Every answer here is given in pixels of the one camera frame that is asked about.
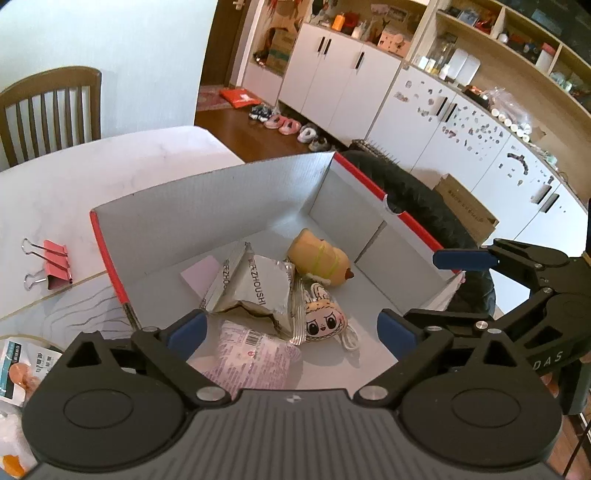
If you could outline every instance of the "pink package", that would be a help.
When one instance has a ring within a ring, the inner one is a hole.
[[[284,340],[225,321],[217,346],[217,366],[205,373],[235,398],[241,388],[281,390],[300,349]]]

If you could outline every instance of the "cardboard carton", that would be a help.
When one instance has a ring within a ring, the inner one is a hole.
[[[287,63],[294,49],[297,36],[285,30],[276,30],[273,42],[267,57],[267,67],[283,75],[287,69]]]
[[[443,197],[443,201],[478,245],[482,245],[495,231],[499,220],[454,177],[449,174],[442,177],[435,191]]]
[[[355,277],[329,290],[361,347],[351,357],[334,338],[305,343],[300,377],[289,386],[352,393],[396,361],[378,340],[379,312],[424,306],[454,279],[432,265],[433,239],[390,212],[383,199],[351,163],[326,152],[165,183],[101,205],[91,220],[115,291],[140,327],[165,328],[198,308],[201,298],[180,273],[208,255],[222,263],[237,241],[283,259],[301,229],[309,228],[342,249]],[[209,358],[215,342],[213,335],[196,355]]]

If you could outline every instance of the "plush toy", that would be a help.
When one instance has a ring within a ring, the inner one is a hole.
[[[338,286],[353,278],[351,263],[345,252],[316,238],[307,228],[293,240],[287,257],[300,275],[324,286]]]
[[[313,283],[310,291],[304,291],[306,300],[306,341],[314,342],[339,335],[347,350],[358,348],[357,334],[349,320],[319,283]]]

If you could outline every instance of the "doorway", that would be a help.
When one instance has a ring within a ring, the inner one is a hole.
[[[251,0],[218,0],[207,41],[201,85],[228,85]]]

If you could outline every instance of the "barcode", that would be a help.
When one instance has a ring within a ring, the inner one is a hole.
[[[255,332],[254,330],[250,330],[248,335],[246,336],[246,340],[244,343],[247,345],[258,346],[262,340],[262,333]]]

